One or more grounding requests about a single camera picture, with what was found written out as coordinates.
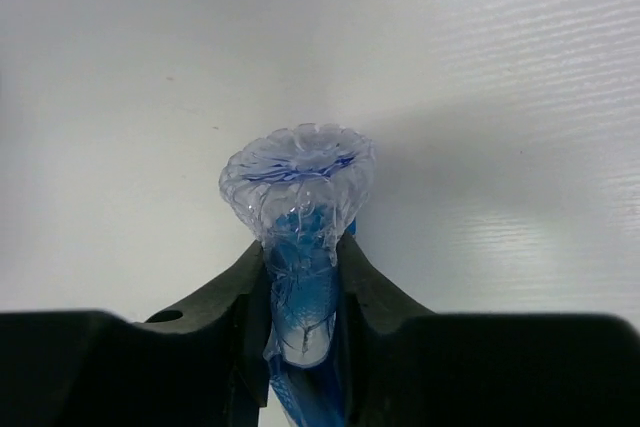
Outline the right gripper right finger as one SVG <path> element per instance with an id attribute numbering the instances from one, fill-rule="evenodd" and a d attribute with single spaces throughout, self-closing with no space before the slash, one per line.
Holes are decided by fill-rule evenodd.
<path id="1" fill-rule="evenodd" d="M 337 247 L 349 426 L 635 426 L 639 334 L 607 314 L 443 314 Z"/>

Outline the blue label water bottle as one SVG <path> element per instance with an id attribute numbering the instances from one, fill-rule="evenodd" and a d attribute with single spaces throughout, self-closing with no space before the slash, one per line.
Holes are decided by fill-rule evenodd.
<path id="1" fill-rule="evenodd" d="M 332 352 L 341 292 L 337 244 L 373 183 L 371 139 L 334 124 L 302 124 L 235 153 L 221 197 L 261 243 L 271 328 L 263 357 L 293 426 L 341 426 L 341 375 Z"/>

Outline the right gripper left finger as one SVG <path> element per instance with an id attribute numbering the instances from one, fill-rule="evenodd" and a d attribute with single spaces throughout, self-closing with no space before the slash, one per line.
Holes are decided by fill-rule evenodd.
<path id="1" fill-rule="evenodd" d="M 144 322 L 97 310 L 1 317 L 5 426 L 254 426 L 268 398 L 258 243 Z"/>

